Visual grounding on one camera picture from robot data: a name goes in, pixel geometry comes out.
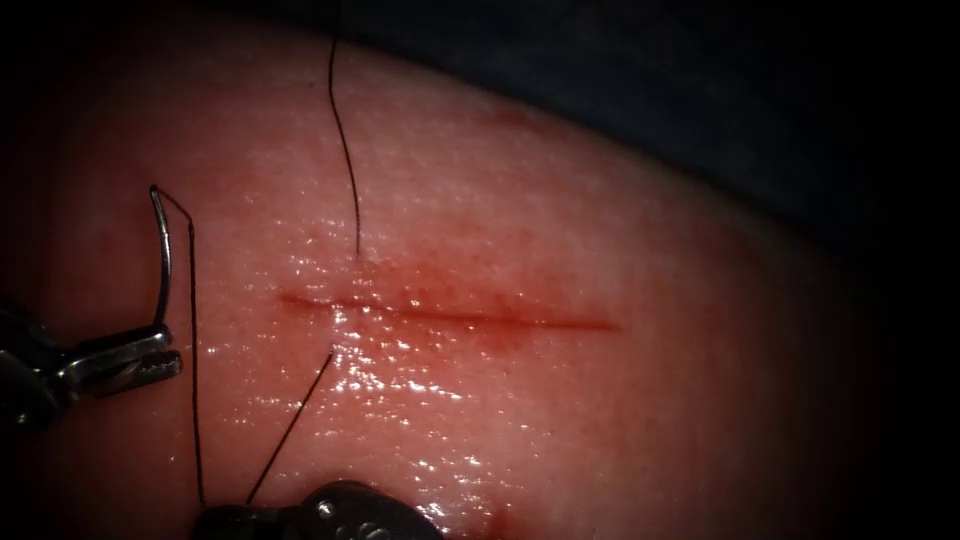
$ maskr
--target black suture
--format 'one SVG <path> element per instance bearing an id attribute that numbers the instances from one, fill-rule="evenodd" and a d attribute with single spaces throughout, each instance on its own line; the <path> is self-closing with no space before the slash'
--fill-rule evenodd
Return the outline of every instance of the black suture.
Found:
<path id="1" fill-rule="evenodd" d="M 253 485 L 253 489 L 250 490 L 250 495 L 247 497 L 247 500 L 244 504 L 250 505 L 253 502 L 253 498 L 257 496 L 257 491 L 260 490 L 260 485 L 263 484 L 264 479 L 267 477 L 267 473 L 270 472 L 270 467 L 273 466 L 273 462 L 276 461 L 277 456 L 280 455 L 280 450 L 283 448 L 283 444 L 287 442 L 287 437 L 290 436 L 290 432 L 293 431 L 293 426 L 296 425 L 297 420 L 300 418 L 300 413 L 303 412 L 304 407 L 307 406 L 307 401 L 310 401 L 310 396 L 313 395 L 313 391 L 317 389 L 317 384 L 320 382 L 320 377 L 323 376 L 323 372 L 327 370 L 327 366 L 330 365 L 330 360 L 333 359 L 333 351 L 327 355 L 327 359 L 323 362 L 323 367 L 320 368 L 320 371 L 317 372 L 317 376 L 313 379 L 313 384 L 310 385 L 310 389 L 307 390 L 307 395 L 300 401 L 300 406 L 297 407 L 297 412 L 293 415 L 293 418 L 290 420 L 290 424 L 287 425 L 287 430 L 283 432 L 283 437 L 280 438 L 280 444 L 273 450 L 273 455 L 270 456 L 270 460 L 267 461 L 267 466 L 263 468 L 263 472 L 260 473 L 260 478 L 257 479 L 257 483 Z"/>
<path id="2" fill-rule="evenodd" d="M 190 360 L 192 364 L 192 377 L 193 377 L 193 388 L 191 390 L 191 408 L 193 413 L 193 452 L 194 460 L 197 464 L 197 498 L 200 500 L 200 506 L 202 508 L 207 507 L 207 498 L 203 492 L 203 460 L 201 459 L 200 453 L 200 419 L 199 419 L 199 408 L 197 406 L 197 350 L 198 350 L 198 339 L 197 339 L 197 272 L 196 272 L 196 238 L 194 228 L 193 228 L 193 217 L 190 215 L 190 212 L 187 212 L 187 209 L 184 208 L 176 199 L 174 199 L 170 194 L 162 189 L 158 188 L 156 185 L 150 186 L 151 191 L 156 191 L 163 198 L 170 201 L 177 210 L 185 218 L 187 218 L 187 239 L 189 246 L 189 266 L 190 266 Z"/>
<path id="3" fill-rule="evenodd" d="M 333 109 L 333 118 L 337 121 L 337 131 L 340 132 L 340 142 L 343 143 L 343 155 L 347 159 L 347 172 L 350 174 L 350 188 L 353 190 L 353 215 L 354 223 L 357 225 L 356 248 L 357 257 L 360 256 L 360 196 L 357 194 L 357 178 L 353 174 L 353 162 L 350 161 L 350 149 L 347 147 L 347 138 L 343 134 L 343 122 L 340 121 L 340 113 L 337 111 L 337 102 L 333 97 L 333 61 L 337 53 L 337 42 L 340 41 L 340 17 L 342 6 L 340 2 L 336 3 L 337 14 L 334 24 L 333 43 L 330 45 L 330 59 L 327 62 L 327 93 L 330 95 L 330 108 Z"/>

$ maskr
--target red mark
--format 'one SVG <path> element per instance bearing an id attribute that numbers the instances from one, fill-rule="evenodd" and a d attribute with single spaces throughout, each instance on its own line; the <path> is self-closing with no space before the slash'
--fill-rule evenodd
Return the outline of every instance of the red mark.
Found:
<path id="1" fill-rule="evenodd" d="M 327 312 L 333 309 L 361 310 L 369 309 L 371 313 L 381 316 L 396 316 L 414 321 L 435 321 L 437 323 L 462 323 L 466 326 L 499 326 L 507 328 L 545 328 L 552 330 L 568 330 L 580 332 L 616 332 L 622 330 L 620 326 L 607 321 L 591 319 L 563 319 L 553 317 L 539 317 L 535 315 L 524 317 L 514 310 L 504 310 L 505 313 L 492 315 L 484 313 L 442 313 L 416 308 L 394 308 L 374 303 L 372 301 L 354 299 L 311 300 L 296 294 L 280 293 L 280 303 L 288 308 L 303 313 Z"/>

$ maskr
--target skin surface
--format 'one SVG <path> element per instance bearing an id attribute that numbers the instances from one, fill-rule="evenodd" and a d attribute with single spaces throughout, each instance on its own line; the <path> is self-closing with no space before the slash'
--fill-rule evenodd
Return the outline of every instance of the skin surface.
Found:
<path id="1" fill-rule="evenodd" d="M 209 14 L 144 25 L 8 166 L 33 181 L 4 188 L 5 292 L 61 343 L 149 320 L 151 183 L 192 213 L 209 504 L 243 501 L 332 353 L 255 503 L 350 478 L 449 538 L 820 530 L 865 354 L 837 268 L 635 150 L 341 43 L 358 255 L 329 47 Z M 42 533 L 186 536 L 190 392 L 182 376 L 78 404 L 14 441 L 31 482 L 5 489 Z"/>

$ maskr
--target dark background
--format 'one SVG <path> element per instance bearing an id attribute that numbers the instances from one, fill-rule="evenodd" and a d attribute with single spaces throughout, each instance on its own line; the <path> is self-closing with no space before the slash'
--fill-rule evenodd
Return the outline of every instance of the dark background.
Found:
<path id="1" fill-rule="evenodd" d="M 903 105 L 890 97 L 890 81 L 910 61 L 901 12 L 809 2 L 343 0 L 338 16 L 338 3 L 323 0 L 195 4 L 339 27 L 347 39 L 643 149 L 821 245 L 874 293 L 877 339 L 889 351 L 864 370 L 864 384 L 876 388 L 879 438 L 826 532 L 956 531 L 947 527 L 953 456 L 934 444 L 950 429 L 941 414 L 953 400 L 924 371 L 936 364 L 907 337 L 917 293 L 905 285 L 915 265 L 904 249 L 901 199 L 919 188 L 909 178 L 881 181 L 894 156 L 879 143 L 896 134 L 890 118 Z M 0 159 L 84 58 L 154 9 L 35 5 L 3 17 Z"/>

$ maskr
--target curved needle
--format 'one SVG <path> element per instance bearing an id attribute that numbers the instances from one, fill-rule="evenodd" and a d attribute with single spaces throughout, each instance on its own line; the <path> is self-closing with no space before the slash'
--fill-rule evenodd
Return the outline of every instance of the curved needle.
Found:
<path id="1" fill-rule="evenodd" d="M 167 315 L 173 263 L 170 260 L 170 230 L 167 228 L 167 214 L 163 211 L 163 203 L 160 201 L 160 188 L 150 186 L 150 199 L 153 201 L 153 213 L 157 218 L 157 230 L 160 233 L 160 296 L 157 298 L 157 311 L 153 316 L 153 324 L 161 324 Z"/>

